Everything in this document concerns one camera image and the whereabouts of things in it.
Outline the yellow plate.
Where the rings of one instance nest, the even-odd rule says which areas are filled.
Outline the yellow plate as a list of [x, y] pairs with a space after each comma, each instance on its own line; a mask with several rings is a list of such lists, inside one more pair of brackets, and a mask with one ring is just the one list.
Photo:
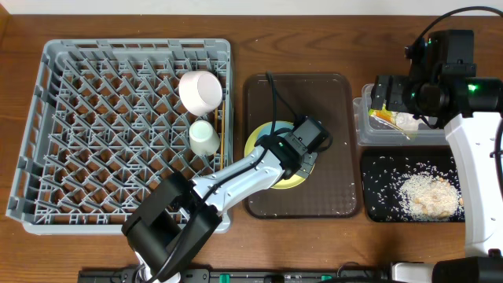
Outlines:
[[[253, 130], [252, 133], [248, 136], [248, 139], [247, 139], [247, 141], [245, 143], [245, 147], [244, 147], [244, 155], [245, 156], [247, 156], [249, 153], [251, 153], [252, 150], [255, 148], [255, 143], [258, 140], [257, 135], [259, 132], [259, 128], [261, 126], [257, 127], [255, 130]], [[308, 177], [299, 177], [295, 173], [291, 178], [282, 179], [282, 180], [278, 181], [274, 186], [272, 186], [272, 188], [273, 189], [291, 189], [293, 187], [300, 185]]]

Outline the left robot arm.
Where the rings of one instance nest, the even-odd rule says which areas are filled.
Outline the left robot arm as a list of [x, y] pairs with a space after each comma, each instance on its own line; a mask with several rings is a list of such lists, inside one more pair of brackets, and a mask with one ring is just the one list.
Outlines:
[[321, 151], [324, 138], [279, 130], [258, 139], [242, 160], [188, 180], [176, 171], [142, 201], [122, 226], [132, 250], [149, 271], [150, 282], [165, 282], [202, 249], [232, 206], [301, 171]]

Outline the light blue bowl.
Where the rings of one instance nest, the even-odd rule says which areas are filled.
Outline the light blue bowl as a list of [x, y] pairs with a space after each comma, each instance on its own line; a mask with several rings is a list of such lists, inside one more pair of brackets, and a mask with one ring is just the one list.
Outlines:
[[[288, 122], [288, 121], [277, 121], [274, 126], [274, 130], [280, 130], [280, 129], [287, 129], [287, 130], [292, 130], [294, 127], [293, 123]], [[272, 128], [272, 123], [264, 123], [260, 128], [259, 132], [257, 135], [257, 138], [261, 138], [264, 135], [270, 135]]]

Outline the green yellow snack wrapper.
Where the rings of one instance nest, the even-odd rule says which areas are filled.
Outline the green yellow snack wrapper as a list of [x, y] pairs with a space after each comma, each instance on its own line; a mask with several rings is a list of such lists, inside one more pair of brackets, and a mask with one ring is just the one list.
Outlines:
[[405, 125], [405, 116], [403, 113], [392, 112], [386, 109], [369, 110], [369, 123], [371, 128], [375, 130], [394, 130], [410, 139], [409, 134], [403, 127]]

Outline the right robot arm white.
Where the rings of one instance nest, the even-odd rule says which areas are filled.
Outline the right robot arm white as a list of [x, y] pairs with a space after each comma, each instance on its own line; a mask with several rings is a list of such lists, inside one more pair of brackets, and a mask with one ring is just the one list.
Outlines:
[[397, 263], [400, 281], [502, 280], [502, 81], [466, 75], [438, 79], [379, 75], [372, 108], [435, 117], [457, 166], [465, 214], [465, 256], [437, 262], [424, 274], [418, 263]]

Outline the white pink bowl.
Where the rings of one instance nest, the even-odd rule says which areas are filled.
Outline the white pink bowl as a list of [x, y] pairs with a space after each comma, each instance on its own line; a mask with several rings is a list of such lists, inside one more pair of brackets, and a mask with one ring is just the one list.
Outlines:
[[178, 92], [185, 109], [195, 116], [212, 112], [222, 102], [222, 86], [208, 71], [185, 73], [180, 78]]

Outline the cream cup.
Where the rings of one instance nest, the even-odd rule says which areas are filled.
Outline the cream cup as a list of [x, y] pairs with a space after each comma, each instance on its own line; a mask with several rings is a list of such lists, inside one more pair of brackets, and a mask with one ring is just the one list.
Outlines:
[[191, 150], [196, 155], [209, 156], [218, 151], [220, 139], [208, 121], [198, 120], [189, 128], [189, 143]]

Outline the white tissue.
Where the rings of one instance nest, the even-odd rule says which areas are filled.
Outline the white tissue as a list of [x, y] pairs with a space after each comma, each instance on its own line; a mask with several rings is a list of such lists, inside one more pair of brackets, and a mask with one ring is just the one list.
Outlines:
[[414, 119], [409, 113], [399, 112], [395, 117], [395, 125], [406, 132], [418, 131], [420, 124], [421, 121]]

